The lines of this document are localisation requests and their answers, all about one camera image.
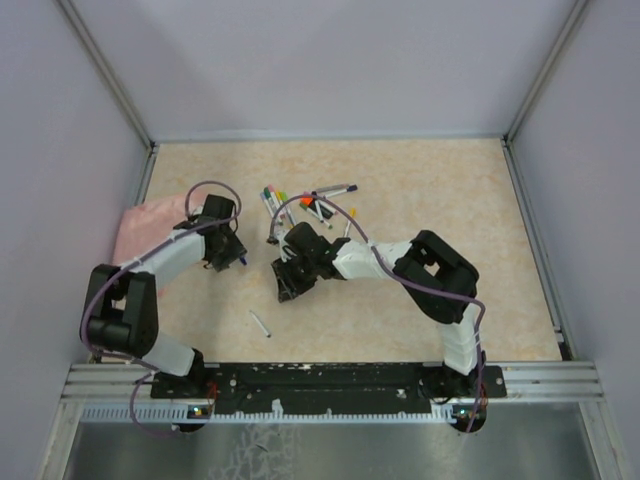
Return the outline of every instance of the pile of markers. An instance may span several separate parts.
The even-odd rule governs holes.
[[[349,192],[355,192],[358,190],[357,185],[351,185],[348,183],[339,184],[339,185],[331,185],[330,187],[321,187],[311,191],[312,195],[320,196],[324,198],[331,198],[337,195],[343,195]],[[276,190],[273,188],[273,185],[267,185],[262,192],[260,192],[260,198],[262,202],[267,207],[267,211],[271,218],[273,218],[276,210],[282,205],[282,203],[287,201],[287,194],[283,191]],[[331,207],[326,202],[322,200],[316,200],[311,197],[303,198],[300,203],[300,207],[309,215],[315,217],[320,221],[324,226],[328,229],[333,229],[333,225],[329,223],[329,219],[333,217],[337,212],[337,210]],[[355,217],[356,210],[352,208],[349,212],[351,217]],[[293,212],[287,205],[282,212],[278,215],[277,223],[281,226],[287,226],[287,223],[290,224],[290,228],[296,225],[296,219],[293,216]],[[351,228],[351,221],[347,222],[347,225],[344,230],[344,236],[349,235],[349,229]]]

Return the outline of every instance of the beige table surface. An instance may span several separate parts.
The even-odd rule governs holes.
[[[480,272],[487,305],[481,329],[490,361],[559,360],[553,327],[497,139],[220,142],[162,145],[148,199],[216,179],[231,184],[244,208],[238,235],[249,265],[215,273],[193,266],[159,300],[160,326],[210,361],[438,361],[436,324],[391,280],[319,280],[301,297],[276,299],[265,242],[269,218],[259,198],[268,184],[289,196],[355,182],[334,199],[355,207],[378,242],[437,232]],[[215,187],[212,192],[220,193]],[[332,241],[336,234],[298,206]],[[342,232],[345,220],[332,220]],[[354,229],[351,236],[357,238]],[[254,310],[272,332],[267,339]]]

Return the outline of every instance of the pink cloth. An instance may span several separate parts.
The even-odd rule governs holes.
[[[185,220],[184,197],[182,194],[152,200],[124,212],[113,251],[113,264],[132,260],[167,238],[174,225]],[[203,205],[206,198],[205,191],[193,192],[191,211]]]

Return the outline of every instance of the white wall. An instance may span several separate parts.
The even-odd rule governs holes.
[[[75,0],[154,139],[500,135],[573,0]]]
[[[515,143],[578,353],[640,473],[640,2],[593,2]]]
[[[145,151],[56,9],[0,15],[0,475],[33,478]]]

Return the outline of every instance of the gray floor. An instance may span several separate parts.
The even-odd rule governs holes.
[[[447,425],[211,425],[159,440],[80,426],[71,479],[598,478],[574,405],[495,405],[477,435]]]

